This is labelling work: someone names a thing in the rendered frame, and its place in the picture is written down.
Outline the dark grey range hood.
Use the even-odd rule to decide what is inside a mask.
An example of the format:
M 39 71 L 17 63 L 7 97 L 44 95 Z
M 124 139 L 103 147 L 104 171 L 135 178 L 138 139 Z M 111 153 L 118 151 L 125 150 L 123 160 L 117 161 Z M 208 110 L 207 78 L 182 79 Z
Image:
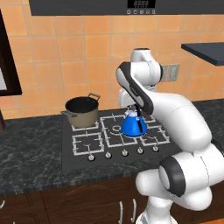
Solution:
M 33 16 L 224 14 L 224 0 L 29 0 Z

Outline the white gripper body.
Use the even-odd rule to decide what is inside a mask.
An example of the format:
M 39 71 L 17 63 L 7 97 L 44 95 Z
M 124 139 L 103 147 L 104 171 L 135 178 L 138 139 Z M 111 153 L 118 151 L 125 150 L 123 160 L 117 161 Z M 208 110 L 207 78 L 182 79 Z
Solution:
M 118 105 L 120 108 L 136 110 L 137 104 L 124 88 L 120 88 L 118 95 Z

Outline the dark grey gas hob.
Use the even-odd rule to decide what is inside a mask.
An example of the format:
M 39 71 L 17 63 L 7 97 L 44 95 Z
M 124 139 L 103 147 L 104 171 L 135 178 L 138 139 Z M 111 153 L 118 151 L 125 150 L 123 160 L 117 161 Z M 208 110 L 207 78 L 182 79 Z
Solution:
M 102 110 L 98 121 L 89 128 L 75 128 L 64 118 L 62 124 L 62 169 L 87 169 L 95 166 L 116 165 L 150 159 L 155 167 L 159 162 L 170 155 L 180 152 L 180 148 L 167 135 L 162 125 L 152 116 L 144 118 L 147 133 L 138 138 L 129 138 L 121 133 L 121 124 L 125 118 L 122 109 Z M 159 148 L 152 150 L 153 145 Z M 141 147 L 143 154 L 138 154 Z M 129 155 L 124 157 L 122 151 Z M 112 158 L 106 159 L 106 152 Z M 94 155 L 94 161 L 88 156 Z

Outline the tan pot with black inside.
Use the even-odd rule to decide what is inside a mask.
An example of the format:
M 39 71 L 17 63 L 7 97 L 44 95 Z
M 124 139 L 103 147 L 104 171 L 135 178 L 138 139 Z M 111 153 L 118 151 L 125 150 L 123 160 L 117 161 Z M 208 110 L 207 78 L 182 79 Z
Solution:
M 100 96 L 89 93 L 88 96 L 79 96 L 66 102 L 65 111 L 61 114 L 75 128 L 88 128 L 98 120 L 98 107 Z

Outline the dark grey wall shelf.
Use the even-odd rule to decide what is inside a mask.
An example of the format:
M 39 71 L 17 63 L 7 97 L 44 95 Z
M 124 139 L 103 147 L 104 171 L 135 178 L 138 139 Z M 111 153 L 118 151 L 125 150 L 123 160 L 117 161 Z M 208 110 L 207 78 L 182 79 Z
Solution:
M 214 66 L 224 66 L 224 42 L 182 44 L 181 48 Z

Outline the grey wall outlet plate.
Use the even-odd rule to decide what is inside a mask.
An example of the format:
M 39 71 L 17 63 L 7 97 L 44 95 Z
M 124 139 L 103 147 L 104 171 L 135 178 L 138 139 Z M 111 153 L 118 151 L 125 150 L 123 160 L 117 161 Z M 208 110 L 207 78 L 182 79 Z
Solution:
M 163 78 L 162 82 L 176 81 L 179 74 L 179 63 L 174 63 L 170 65 L 162 65 L 163 68 Z

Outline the blue kettle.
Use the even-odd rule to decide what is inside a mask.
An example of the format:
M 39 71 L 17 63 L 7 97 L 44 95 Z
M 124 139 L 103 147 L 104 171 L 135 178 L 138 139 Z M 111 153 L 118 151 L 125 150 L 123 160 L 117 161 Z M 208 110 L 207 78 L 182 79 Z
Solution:
M 126 110 L 122 120 L 121 132 L 126 137 L 140 137 L 147 133 L 143 116 L 136 110 Z

